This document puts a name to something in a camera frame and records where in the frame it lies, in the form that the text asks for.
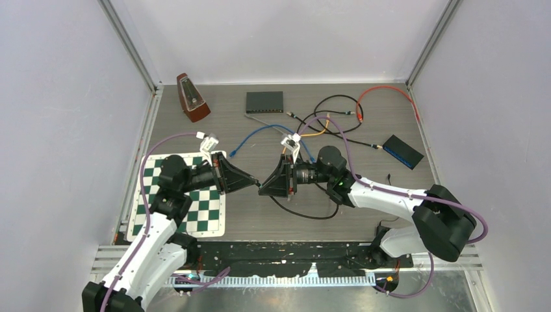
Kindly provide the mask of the dark grey network switch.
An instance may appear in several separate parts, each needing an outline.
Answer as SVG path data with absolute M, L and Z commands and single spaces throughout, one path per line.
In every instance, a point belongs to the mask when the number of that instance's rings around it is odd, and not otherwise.
M 282 113 L 283 110 L 284 100 L 282 91 L 246 93 L 246 114 Z

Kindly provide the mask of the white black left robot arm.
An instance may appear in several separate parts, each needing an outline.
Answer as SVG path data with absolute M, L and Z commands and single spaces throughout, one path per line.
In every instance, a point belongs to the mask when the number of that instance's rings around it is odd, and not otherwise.
M 194 168 L 180 155 L 165 157 L 160 164 L 159 189 L 151 204 L 144 205 L 146 221 L 138 238 L 99 283 L 90 281 L 85 286 L 84 311 L 146 311 L 176 270 L 198 264 L 196 238 L 177 230 L 192 206 L 189 192 L 216 187 L 220 194 L 228 194 L 257 183 L 221 152 Z

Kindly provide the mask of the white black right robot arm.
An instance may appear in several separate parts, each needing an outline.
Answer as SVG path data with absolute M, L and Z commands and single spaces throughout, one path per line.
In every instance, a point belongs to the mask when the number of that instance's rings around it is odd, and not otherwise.
M 325 183 L 325 193 L 337 205 L 374 209 L 410 222 L 407 227 L 378 231 L 370 245 L 371 258 L 378 266 L 387 267 L 398 257 L 421 252 L 443 261 L 457 261 L 477 222 L 471 213 L 458 207 L 459 202 L 447 188 L 383 185 L 352 174 L 346 165 L 335 146 L 324 146 L 314 163 L 282 155 L 258 193 L 287 198 L 300 184 Z

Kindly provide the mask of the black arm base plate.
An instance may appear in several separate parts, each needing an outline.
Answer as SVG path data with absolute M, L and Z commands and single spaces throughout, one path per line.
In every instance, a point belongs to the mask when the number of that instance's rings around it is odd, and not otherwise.
M 214 277 L 304 277 L 312 266 L 319 276 L 359 277 L 364 270 L 411 268 L 410 255 L 397 259 L 371 250 L 367 242 L 203 241 L 191 247 L 184 269 Z

